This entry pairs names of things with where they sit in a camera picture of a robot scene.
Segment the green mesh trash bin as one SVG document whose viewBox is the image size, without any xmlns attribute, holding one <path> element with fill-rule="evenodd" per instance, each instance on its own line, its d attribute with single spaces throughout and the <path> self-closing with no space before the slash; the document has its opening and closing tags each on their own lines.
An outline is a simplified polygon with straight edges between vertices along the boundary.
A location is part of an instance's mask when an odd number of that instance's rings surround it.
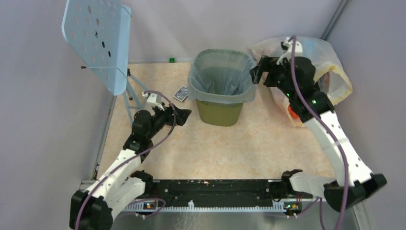
<svg viewBox="0 0 406 230">
<path fill-rule="evenodd" d="M 220 127 L 231 127 L 239 119 L 243 103 L 214 103 L 195 100 L 202 122 Z"/>
</svg>

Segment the blue plastic trash bag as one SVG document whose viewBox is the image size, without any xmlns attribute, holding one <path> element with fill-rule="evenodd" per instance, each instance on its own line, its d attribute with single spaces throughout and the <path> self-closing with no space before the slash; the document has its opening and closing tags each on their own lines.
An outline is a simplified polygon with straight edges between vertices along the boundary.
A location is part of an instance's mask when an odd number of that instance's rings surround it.
<svg viewBox="0 0 406 230">
<path fill-rule="evenodd" d="M 250 103 L 256 97 L 250 70 L 257 63 L 247 53 L 209 48 L 194 58 L 187 79 L 188 96 L 222 104 Z"/>
</svg>

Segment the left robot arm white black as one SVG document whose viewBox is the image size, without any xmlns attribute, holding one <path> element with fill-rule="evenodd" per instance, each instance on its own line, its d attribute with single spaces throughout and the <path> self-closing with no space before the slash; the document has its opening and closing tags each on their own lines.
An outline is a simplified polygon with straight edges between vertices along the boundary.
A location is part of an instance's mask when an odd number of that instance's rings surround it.
<svg viewBox="0 0 406 230">
<path fill-rule="evenodd" d="M 116 160 L 105 173 L 84 191 L 74 193 L 70 202 L 69 227 L 72 230 L 109 230 L 119 214 L 136 198 L 148 198 L 154 186 L 150 174 L 136 171 L 150 151 L 169 136 L 154 144 L 152 138 L 164 127 L 183 126 L 192 111 L 175 105 L 155 106 L 154 114 L 139 110 L 132 131 Z"/>
</svg>

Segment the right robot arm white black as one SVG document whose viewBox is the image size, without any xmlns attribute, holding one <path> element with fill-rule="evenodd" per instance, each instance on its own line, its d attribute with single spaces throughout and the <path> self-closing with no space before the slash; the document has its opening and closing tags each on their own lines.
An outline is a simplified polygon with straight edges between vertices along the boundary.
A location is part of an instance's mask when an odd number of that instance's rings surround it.
<svg viewBox="0 0 406 230">
<path fill-rule="evenodd" d="M 335 211 L 348 209 L 372 196 L 387 184 L 385 176 L 374 173 L 362 161 L 342 130 L 334 106 L 314 81 L 316 68 L 310 59 L 294 61 L 263 56 L 250 70 L 254 84 L 267 73 L 264 85 L 278 88 L 288 99 L 291 110 L 318 141 L 332 166 L 334 177 L 323 177 L 301 170 L 286 171 L 281 192 L 294 197 L 303 192 L 326 201 Z"/>
</svg>

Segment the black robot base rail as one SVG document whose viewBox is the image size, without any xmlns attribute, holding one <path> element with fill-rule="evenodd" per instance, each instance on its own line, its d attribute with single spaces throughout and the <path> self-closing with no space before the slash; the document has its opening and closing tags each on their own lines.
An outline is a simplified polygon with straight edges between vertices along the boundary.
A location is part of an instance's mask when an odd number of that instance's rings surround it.
<svg viewBox="0 0 406 230">
<path fill-rule="evenodd" d="M 185 207 L 193 201 L 196 207 L 271 207 L 277 201 L 312 198 L 295 192 L 281 180 L 153 180 L 146 183 L 140 198 L 161 198 L 167 207 Z"/>
</svg>

